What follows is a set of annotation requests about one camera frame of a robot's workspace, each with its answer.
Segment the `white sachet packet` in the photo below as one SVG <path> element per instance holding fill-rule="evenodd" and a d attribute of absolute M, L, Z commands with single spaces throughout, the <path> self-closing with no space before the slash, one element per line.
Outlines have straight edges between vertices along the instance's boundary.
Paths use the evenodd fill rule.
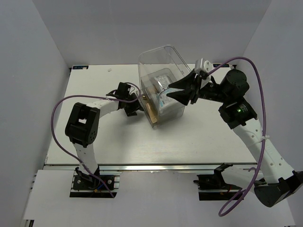
<path fill-rule="evenodd" d="M 169 84 L 171 83 L 170 78 L 166 74 L 156 76 L 153 78 L 153 80 L 154 80 L 154 85 L 156 86 L 159 92 L 166 90 Z"/>
<path fill-rule="evenodd" d="M 183 105 L 176 101 L 173 98 L 170 98 L 167 96 L 167 94 L 173 93 L 180 91 L 180 89 L 175 89 L 175 88 L 168 88 L 164 91 L 162 91 L 160 94 L 157 95 L 157 100 L 158 100 L 158 111 L 161 114 L 168 113 L 172 110 L 181 108 Z"/>

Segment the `clear plastic organizer box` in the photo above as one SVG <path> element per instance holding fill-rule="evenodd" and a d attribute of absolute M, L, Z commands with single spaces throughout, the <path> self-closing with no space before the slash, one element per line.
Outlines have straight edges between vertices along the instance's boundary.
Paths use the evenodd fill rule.
<path fill-rule="evenodd" d="M 178 89 L 169 88 L 191 72 L 172 45 L 142 52 L 138 57 L 140 103 L 152 128 L 183 115 L 185 106 L 167 96 Z"/>

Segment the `wide gold cream tube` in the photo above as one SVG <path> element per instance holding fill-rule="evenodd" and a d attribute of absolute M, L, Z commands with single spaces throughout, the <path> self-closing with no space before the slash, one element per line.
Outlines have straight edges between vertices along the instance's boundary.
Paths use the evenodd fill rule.
<path fill-rule="evenodd" d="M 153 125 L 156 125 L 158 123 L 158 116 L 154 108 L 153 101 L 149 99 L 147 95 L 143 95 L 143 100 L 145 101 L 145 108 L 147 110 L 147 114 L 149 116 L 151 123 Z"/>

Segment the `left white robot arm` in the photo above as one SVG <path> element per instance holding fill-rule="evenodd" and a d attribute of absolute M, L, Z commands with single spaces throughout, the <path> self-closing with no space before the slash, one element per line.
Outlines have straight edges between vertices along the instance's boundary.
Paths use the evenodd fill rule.
<path fill-rule="evenodd" d="M 143 108 L 139 97 L 131 92 L 134 84 L 120 82 L 118 88 L 106 94 L 105 98 L 83 104 L 75 103 L 68 119 L 65 135 L 76 149 L 80 167 L 78 172 L 86 174 L 84 183 L 94 189 L 99 186 L 100 177 L 93 143 L 97 138 L 101 117 L 118 110 L 124 110 L 128 117 L 136 116 Z"/>

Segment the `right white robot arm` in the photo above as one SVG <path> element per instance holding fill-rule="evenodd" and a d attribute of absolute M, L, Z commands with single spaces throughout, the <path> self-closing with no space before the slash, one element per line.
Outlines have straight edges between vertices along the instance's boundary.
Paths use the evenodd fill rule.
<path fill-rule="evenodd" d="M 266 120 L 259 121 L 244 98 L 249 87 L 246 75 L 237 69 L 229 70 L 220 83 L 204 71 L 192 71 L 169 85 L 174 91 L 168 97 L 183 105 L 194 104 L 199 98 L 222 103 L 220 117 L 258 163 L 248 188 L 263 205 L 273 207 L 302 186 L 303 173 L 282 158 L 266 135 Z"/>

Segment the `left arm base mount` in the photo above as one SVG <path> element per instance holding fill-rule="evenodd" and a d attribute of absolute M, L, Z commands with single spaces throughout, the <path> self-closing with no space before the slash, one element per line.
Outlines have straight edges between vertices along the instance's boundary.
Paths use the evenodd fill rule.
<path fill-rule="evenodd" d="M 70 198 L 114 198 L 119 188 L 119 175 L 97 175 L 100 180 L 91 175 L 82 173 L 79 168 L 75 168 Z"/>

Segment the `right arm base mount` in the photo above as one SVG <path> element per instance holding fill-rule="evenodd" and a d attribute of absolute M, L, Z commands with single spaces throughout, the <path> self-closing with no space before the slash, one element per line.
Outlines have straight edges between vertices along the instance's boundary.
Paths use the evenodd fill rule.
<path fill-rule="evenodd" d="M 197 175 L 193 181 L 198 186 L 198 196 L 200 201 L 228 201 L 241 188 L 219 180 L 215 174 Z"/>

